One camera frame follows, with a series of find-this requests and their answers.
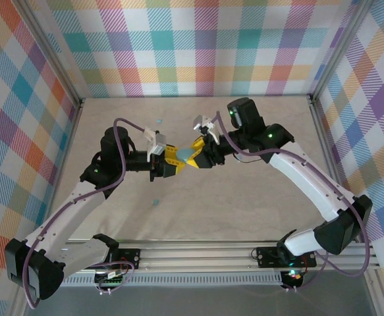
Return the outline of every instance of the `black mounting bracket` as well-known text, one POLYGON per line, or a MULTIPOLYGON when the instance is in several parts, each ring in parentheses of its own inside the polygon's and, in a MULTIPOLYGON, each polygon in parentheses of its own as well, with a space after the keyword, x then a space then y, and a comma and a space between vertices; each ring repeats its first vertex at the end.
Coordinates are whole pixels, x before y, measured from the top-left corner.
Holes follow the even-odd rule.
POLYGON ((256 259, 259 268, 314 268, 316 267, 316 258, 313 252, 308 252, 296 259, 290 264, 286 264, 279 256, 277 247, 257 247, 256 259))

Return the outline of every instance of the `gray floor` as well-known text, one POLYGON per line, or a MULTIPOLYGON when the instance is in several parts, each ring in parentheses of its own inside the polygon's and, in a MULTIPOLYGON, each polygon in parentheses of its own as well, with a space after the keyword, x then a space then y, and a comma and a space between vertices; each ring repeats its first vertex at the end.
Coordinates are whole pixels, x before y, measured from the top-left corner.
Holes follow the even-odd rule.
POLYGON ((301 293, 279 286, 222 288, 122 288, 100 296, 95 288, 60 288, 26 316, 60 315, 375 315, 364 278, 324 272, 301 293))

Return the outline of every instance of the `table surface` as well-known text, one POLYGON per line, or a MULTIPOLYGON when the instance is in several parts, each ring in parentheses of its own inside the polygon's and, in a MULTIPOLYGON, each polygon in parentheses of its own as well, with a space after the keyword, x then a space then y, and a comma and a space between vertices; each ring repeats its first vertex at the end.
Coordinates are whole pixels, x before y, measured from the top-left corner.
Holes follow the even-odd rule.
MULTIPOLYGON (((235 97, 87 99, 52 210, 56 211, 100 150, 104 131, 117 117, 149 127, 169 144, 189 147, 199 136, 194 118, 221 111, 235 97)), ((282 124, 325 170, 320 142, 305 97, 253 97, 266 124, 282 124)), ((142 134, 127 127, 138 149, 142 134)), ((89 239, 101 232, 116 239, 277 240, 294 228, 322 223, 311 201, 283 174, 263 161, 244 164, 233 157, 224 166, 187 166, 170 178, 149 181, 148 172, 128 172, 124 182, 72 235, 89 239)))

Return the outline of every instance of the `plaid fabric backdrop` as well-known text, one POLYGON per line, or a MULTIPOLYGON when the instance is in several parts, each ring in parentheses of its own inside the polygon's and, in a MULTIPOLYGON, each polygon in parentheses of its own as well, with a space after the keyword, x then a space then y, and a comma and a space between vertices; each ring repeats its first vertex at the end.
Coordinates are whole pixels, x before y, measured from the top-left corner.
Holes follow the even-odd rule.
POLYGON ((0 316, 14 288, 4 247, 43 221, 74 105, 10 0, 0 0, 0 316))
POLYGON ((345 186, 373 200, 368 233, 384 273, 384 1, 375 1, 322 94, 345 186))
POLYGON ((86 97, 307 94, 357 2, 30 0, 86 97))

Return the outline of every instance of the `plaid wall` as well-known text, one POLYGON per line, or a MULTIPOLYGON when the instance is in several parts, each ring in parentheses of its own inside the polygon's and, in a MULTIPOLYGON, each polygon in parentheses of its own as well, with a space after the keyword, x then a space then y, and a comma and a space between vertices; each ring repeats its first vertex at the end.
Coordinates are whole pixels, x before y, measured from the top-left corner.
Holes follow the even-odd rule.
POLYGON ((384 1, 373 3, 320 101, 345 186, 373 200, 368 233, 384 273, 384 1))
POLYGON ((74 105, 10 0, 0 0, 0 315, 12 300, 4 247, 42 222, 74 105))
POLYGON ((307 94, 357 2, 30 0, 87 97, 307 94))

